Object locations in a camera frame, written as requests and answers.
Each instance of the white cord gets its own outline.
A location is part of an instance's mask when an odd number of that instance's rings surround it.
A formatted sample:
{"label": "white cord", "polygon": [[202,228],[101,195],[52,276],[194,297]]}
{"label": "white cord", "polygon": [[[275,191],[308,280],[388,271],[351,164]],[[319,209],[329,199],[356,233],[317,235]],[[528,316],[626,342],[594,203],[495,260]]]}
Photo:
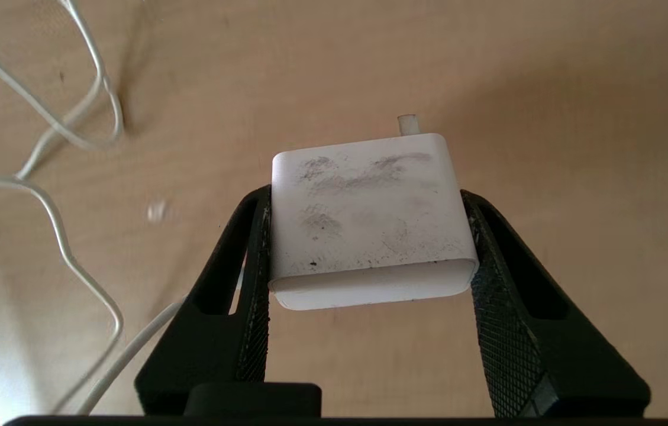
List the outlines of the white cord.
{"label": "white cord", "polygon": [[[118,102],[118,97],[115,94],[114,88],[112,88],[112,83],[109,81],[109,77],[105,71],[104,63],[102,62],[102,57],[99,55],[99,51],[96,48],[95,40],[90,35],[89,29],[86,26],[86,22],[79,12],[76,10],[76,5],[72,0],[58,0],[61,5],[66,8],[66,10],[71,15],[71,18],[79,27],[80,33],[84,38],[87,47],[89,48],[89,53],[91,54],[92,60],[95,63],[96,76],[95,81],[93,81],[89,91],[85,97],[80,100],[80,102],[74,106],[71,111],[63,118],[63,121],[59,120],[54,114],[52,114],[44,104],[37,99],[36,96],[31,94],[31,92],[20,84],[19,81],[10,75],[3,67],[0,66],[0,78],[10,87],[12,87],[16,92],[18,92],[23,99],[28,102],[31,107],[34,108],[46,121],[50,124],[50,128],[47,129],[39,138],[38,142],[34,146],[31,156],[29,156],[26,163],[23,165],[22,169],[15,174],[15,177],[0,177],[0,188],[5,189],[16,189],[17,191],[28,192],[36,199],[38,199],[42,205],[44,205],[47,215],[50,217],[50,222],[52,223],[53,230],[55,231],[55,237],[57,238],[58,247],[60,247],[60,254],[63,256],[63,261],[66,262],[66,265],[74,274],[81,280],[90,291],[98,297],[105,307],[109,310],[112,319],[114,319],[114,329],[110,336],[107,347],[101,353],[99,358],[93,363],[89,369],[86,370],[84,375],[76,381],[76,383],[60,398],[55,407],[52,409],[53,414],[57,414],[63,407],[69,402],[69,400],[74,397],[74,395],[79,391],[82,386],[84,386],[92,375],[96,373],[99,367],[102,366],[104,361],[107,360],[110,353],[114,349],[118,340],[120,340],[123,332],[123,315],[121,314],[118,305],[115,304],[115,301],[107,294],[106,291],[100,286],[91,275],[86,272],[73,258],[71,249],[68,245],[68,240],[66,239],[66,233],[63,228],[63,222],[60,220],[60,214],[57,211],[57,208],[52,203],[52,199],[48,196],[47,192],[42,191],[38,186],[34,186],[32,183],[25,181],[25,178],[28,177],[29,173],[34,169],[37,162],[41,159],[42,153],[44,153],[47,146],[50,142],[53,141],[53,137],[60,133],[63,137],[66,138],[69,142],[79,146],[82,149],[99,149],[107,147],[109,144],[114,142],[122,131],[122,114],[121,114],[121,105]],[[106,140],[101,142],[89,142],[85,138],[77,135],[73,130],[69,128],[76,121],[84,118],[89,111],[91,103],[96,99],[96,96],[99,94],[99,88],[104,87],[107,92],[112,105],[112,112],[114,113],[114,129],[110,133],[109,137]]]}
{"label": "white cord", "polygon": [[134,356],[136,356],[137,353],[141,351],[142,346],[147,344],[147,342],[152,339],[152,336],[160,331],[160,329],[163,328],[163,326],[166,325],[168,321],[171,321],[176,313],[179,312],[179,308],[182,307],[183,302],[184,299],[168,305],[168,307],[162,310],[161,313],[159,313],[155,319],[152,320],[152,322],[147,324],[147,326],[144,327],[142,331],[140,331],[139,334],[134,337],[133,340],[131,340],[131,343],[128,343],[128,346],[126,346],[121,355],[115,359],[110,369],[107,370],[105,375],[95,383],[95,386],[89,392],[89,395],[84,400],[84,402],[82,402],[82,405],[76,412],[77,415],[89,415],[92,410],[95,409],[95,405],[98,404],[99,399],[101,399],[108,388],[110,388],[110,385],[112,385],[115,378],[117,378],[123,369],[128,366],[129,362],[131,362],[131,359],[133,359]]}
{"label": "white cord", "polygon": [[[46,106],[44,106],[42,101],[37,99],[37,97],[31,94],[31,92],[25,86],[23,86],[22,83],[15,80],[14,76],[10,75],[8,71],[0,66],[0,78],[13,90],[15,90],[17,94],[21,95],[21,97],[23,97],[23,99],[25,99],[26,102],[28,102],[28,104],[31,105],[31,107],[33,107],[34,110],[36,110],[51,126],[51,129],[44,132],[41,138],[39,138],[39,141],[36,146],[34,146],[34,151],[31,153],[28,161],[26,164],[24,164],[20,172],[16,174],[17,178],[23,179],[28,176],[28,174],[31,172],[31,169],[33,169],[34,165],[36,165],[40,159],[42,151],[47,148],[49,142],[52,140],[52,137],[55,136],[55,133],[60,133],[60,135],[65,137],[74,145],[79,146],[79,148],[94,150],[105,148],[113,143],[121,134],[123,128],[121,104],[118,102],[118,97],[115,94],[114,88],[112,88],[112,83],[110,83],[110,80],[105,71],[105,65],[102,62],[102,57],[99,55],[99,51],[95,45],[95,40],[93,40],[91,37],[86,22],[84,22],[84,19],[82,16],[80,16],[79,11],[76,10],[76,5],[72,2],[72,0],[59,0],[59,3],[61,3],[61,5],[63,5],[63,7],[68,10],[71,18],[79,27],[79,31],[82,33],[82,37],[84,38],[84,41],[89,48],[92,61],[95,63],[95,81],[93,81],[87,95],[85,95],[79,104],[72,108],[71,112],[65,116],[65,120],[61,121],[52,112],[50,112]],[[112,129],[112,133],[110,133],[109,137],[102,141],[93,143],[85,140],[85,138],[81,137],[80,135],[77,135],[76,132],[69,129],[67,125],[75,123],[78,119],[82,118],[88,113],[88,108],[99,94],[99,87],[101,86],[104,87],[108,94],[110,104],[112,105],[112,113],[114,114],[115,123],[114,128]]]}
{"label": "white cord", "polygon": [[105,307],[110,311],[112,319],[114,319],[114,323],[112,324],[112,335],[107,347],[87,372],[85,372],[85,374],[79,378],[77,383],[66,392],[60,401],[58,401],[55,409],[53,409],[53,413],[57,413],[60,412],[66,402],[79,391],[79,388],[89,380],[91,375],[95,374],[96,370],[99,369],[101,364],[110,355],[112,349],[115,347],[115,343],[118,342],[123,332],[123,314],[121,314],[118,305],[115,304],[115,300],[110,297],[105,289],[95,281],[95,278],[86,272],[86,270],[82,268],[82,265],[78,264],[73,257],[71,248],[68,246],[68,239],[66,238],[65,228],[63,228],[63,221],[60,219],[60,213],[58,213],[57,207],[55,207],[55,204],[53,204],[52,199],[50,199],[47,192],[42,191],[41,188],[32,183],[14,177],[0,177],[0,188],[17,189],[18,191],[28,192],[42,203],[44,210],[47,211],[47,216],[50,217],[53,231],[55,231],[57,245],[60,247],[60,255],[63,256],[63,261],[66,262],[68,268],[76,274],[76,277],[78,277],[79,280],[81,280],[96,297],[98,297],[99,301],[103,302]]}

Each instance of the white adapter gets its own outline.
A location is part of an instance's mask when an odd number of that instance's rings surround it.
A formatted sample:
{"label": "white adapter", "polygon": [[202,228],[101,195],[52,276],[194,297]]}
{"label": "white adapter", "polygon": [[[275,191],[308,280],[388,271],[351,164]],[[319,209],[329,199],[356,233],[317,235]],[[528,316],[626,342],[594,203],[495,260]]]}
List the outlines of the white adapter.
{"label": "white adapter", "polygon": [[277,154],[269,288],[307,310],[452,296],[477,255],[435,133]]}

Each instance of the small white debris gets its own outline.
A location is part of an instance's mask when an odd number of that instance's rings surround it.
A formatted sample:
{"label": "small white debris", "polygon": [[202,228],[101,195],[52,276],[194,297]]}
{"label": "small white debris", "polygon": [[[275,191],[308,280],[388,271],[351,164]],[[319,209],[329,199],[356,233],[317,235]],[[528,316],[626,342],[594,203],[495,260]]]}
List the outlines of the small white debris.
{"label": "small white debris", "polygon": [[161,199],[147,206],[147,220],[150,223],[158,224],[163,221],[166,215],[166,200]]}

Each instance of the beige background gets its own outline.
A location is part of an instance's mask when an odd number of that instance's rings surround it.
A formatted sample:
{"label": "beige background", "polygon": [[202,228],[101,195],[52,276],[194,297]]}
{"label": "beige background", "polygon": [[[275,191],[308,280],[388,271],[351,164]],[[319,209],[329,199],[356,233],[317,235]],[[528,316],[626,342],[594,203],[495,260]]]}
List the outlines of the beige background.
{"label": "beige background", "polygon": [[[66,146],[33,181],[126,339],[193,284],[275,153],[396,134],[419,114],[652,386],[668,416],[668,2],[102,2],[79,8],[120,90],[116,148]],[[63,9],[0,2],[0,60],[56,111],[93,68]],[[110,123],[101,102],[87,129]],[[0,81],[0,173],[45,123]],[[162,223],[147,206],[168,202]],[[470,294],[288,312],[269,380],[326,415],[487,416]],[[52,405],[109,318],[64,269],[41,207],[0,191],[0,421]],[[136,359],[96,412],[136,413]]]}

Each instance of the white cable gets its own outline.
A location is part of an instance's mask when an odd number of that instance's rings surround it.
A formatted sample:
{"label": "white cable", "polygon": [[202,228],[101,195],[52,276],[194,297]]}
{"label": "white cable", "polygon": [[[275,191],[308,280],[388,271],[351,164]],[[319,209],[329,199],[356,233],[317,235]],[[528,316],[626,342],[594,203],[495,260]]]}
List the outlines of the white cable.
{"label": "white cable", "polygon": [[63,405],[68,402],[71,397],[79,390],[84,383],[89,380],[90,376],[95,374],[99,369],[101,364],[112,352],[112,349],[115,347],[115,343],[118,342],[121,338],[123,332],[123,315],[121,310],[118,308],[118,305],[115,304],[115,300],[110,297],[110,295],[99,285],[95,278],[93,278],[85,269],[82,268],[82,265],[79,265],[76,259],[71,253],[71,248],[68,245],[68,240],[66,239],[66,230],[63,228],[63,221],[60,219],[60,214],[57,211],[57,207],[53,204],[52,199],[48,196],[47,192],[42,191],[38,186],[26,182],[24,180],[19,180],[14,177],[0,177],[0,188],[7,189],[17,189],[18,191],[28,192],[31,196],[36,197],[44,206],[44,210],[47,211],[47,216],[50,217],[50,222],[52,223],[53,230],[55,231],[55,238],[57,240],[58,248],[60,248],[60,255],[63,256],[63,261],[66,262],[66,265],[70,270],[72,270],[76,277],[82,281],[90,291],[98,297],[99,301],[103,302],[105,307],[110,311],[114,323],[112,324],[112,335],[107,344],[107,347],[103,353],[99,356],[94,364],[85,372],[84,375],[78,380],[76,385],[73,386],[66,394],[61,398],[60,402],[56,405],[53,413],[60,412]]}
{"label": "white cable", "polygon": [[[66,239],[66,233],[63,229],[63,222],[60,220],[60,214],[57,211],[55,205],[53,205],[52,200],[46,194],[45,191],[42,191],[38,186],[25,181],[25,178],[28,177],[29,173],[36,166],[37,162],[41,159],[43,151],[49,146],[50,142],[53,141],[53,137],[60,133],[63,137],[66,138],[69,142],[79,146],[82,149],[100,149],[107,147],[110,143],[114,142],[122,131],[122,113],[121,105],[118,102],[118,97],[115,94],[114,87],[109,81],[109,77],[106,74],[104,63],[102,62],[102,57],[99,55],[99,51],[96,48],[95,40],[90,35],[89,29],[86,26],[86,22],[79,12],[76,10],[76,5],[72,0],[58,0],[58,2],[66,8],[66,10],[71,15],[71,18],[79,27],[80,33],[89,49],[89,53],[92,57],[93,62],[95,63],[96,76],[93,81],[90,89],[80,102],[74,106],[65,117],[63,121],[60,121],[54,114],[52,114],[44,104],[37,99],[31,92],[20,84],[16,78],[10,75],[3,67],[0,66],[0,78],[16,92],[18,92],[21,97],[23,97],[26,102],[28,102],[31,107],[34,108],[49,124],[50,128],[47,129],[39,138],[38,142],[31,152],[28,160],[23,165],[22,169],[15,174],[15,177],[0,177],[0,188],[6,189],[16,189],[17,191],[28,192],[34,197],[36,197],[42,205],[44,205],[47,215],[50,217],[50,222],[52,223],[53,230],[55,231],[55,237],[57,238],[58,247],[60,247],[60,254],[63,257],[63,261],[66,262],[66,265],[74,274],[81,280],[90,291],[98,297],[105,307],[109,310],[112,319],[114,319],[114,329],[107,347],[99,355],[98,359],[93,363],[89,369],[86,370],[84,375],[76,381],[76,383],[60,398],[55,407],[52,409],[53,414],[57,414],[61,409],[69,402],[69,400],[74,397],[74,395],[79,391],[82,386],[84,386],[92,375],[96,373],[99,367],[102,366],[104,361],[107,360],[112,350],[115,348],[118,340],[120,340],[123,332],[123,315],[121,314],[118,305],[115,304],[115,301],[107,294],[106,291],[100,286],[91,275],[86,272],[73,258],[71,249],[68,245],[68,240]],[[104,87],[107,92],[112,105],[112,112],[114,113],[114,129],[110,133],[109,137],[106,140],[98,141],[96,143],[89,142],[85,138],[77,135],[73,130],[69,128],[72,124],[76,123],[79,119],[84,118],[89,111],[89,108],[93,101],[99,94],[99,88]]]}
{"label": "white cable", "polygon": [[147,342],[152,339],[152,336],[160,331],[160,329],[163,328],[163,326],[166,325],[168,321],[171,321],[176,313],[179,312],[179,308],[182,307],[183,302],[184,299],[168,305],[155,317],[155,319],[152,320],[152,322],[147,324],[147,326],[144,327],[142,331],[140,331],[139,334],[134,337],[133,340],[131,340],[131,343],[128,343],[128,346],[126,346],[121,355],[115,359],[110,369],[107,370],[105,375],[103,375],[103,377],[101,377],[101,379],[95,383],[95,386],[89,392],[89,395],[87,395],[87,398],[84,400],[84,402],[82,402],[82,405],[76,412],[77,415],[89,415],[92,410],[95,409],[95,405],[98,404],[99,399],[101,399],[108,388],[110,388],[110,385],[112,385],[115,378],[117,378],[123,369],[128,366],[129,362],[131,362],[131,359],[133,359],[134,356],[139,353],[139,351],[142,349],[142,346],[147,344]]}
{"label": "white cable", "polygon": [[85,138],[77,135],[76,132],[69,129],[66,123],[58,119],[52,112],[50,112],[42,103],[42,101],[37,99],[37,97],[31,94],[31,92],[25,86],[23,86],[22,83],[17,81],[14,76],[10,75],[7,70],[0,66],[0,78],[5,83],[7,83],[8,86],[13,88],[17,94],[21,95],[21,97],[23,97],[23,99],[25,99],[26,102],[28,102],[28,104],[31,105],[31,107],[33,107],[34,110],[36,110],[47,121],[47,123],[50,124],[53,130],[53,132],[47,130],[47,132],[45,132],[39,139],[36,146],[34,146],[34,151],[31,153],[28,161],[20,170],[20,172],[17,173],[18,178],[25,178],[28,176],[28,173],[31,172],[31,168],[34,167],[36,162],[39,160],[39,157],[41,157],[42,151],[44,151],[44,149],[46,149],[47,145],[49,144],[50,139],[54,135],[54,132],[60,133],[60,135],[69,140],[69,142],[79,146],[79,148],[93,150],[107,147],[118,138],[122,131],[123,119],[121,105],[120,102],[118,102],[118,97],[115,94],[114,87],[112,87],[112,83],[110,83],[110,80],[106,74],[105,65],[103,63],[102,57],[99,55],[98,48],[96,48],[95,40],[93,40],[91,37],[86,22],[84,22],[84,18],[80,16],[79,11],[76,10],[76,5],[72,2],[72,0],[59,0],[59,3],[61,3],[61,5],[66,8],[77,27],[79,27],[79,31],[82,33],[82,37],[84,38],[84,41],[89,48],[89,53],[91,54],[92,61],[95,63],[96,69],[95,81],[93,81],[91,88],[84,99],[82,99],[74,108],[72,108],[71,112],[66,116],[65,119],[67,124],[72,124],[87,113],[86,110],[91,105],[93,100],[95,100],[96,95],[99,94],[99,87],[102,86],[107,92],[110,104],[112,105],[112,113],[114,113],[115,120],[114,129],[112,129],[109,137],[102,141],[93,143],[85,140]]}

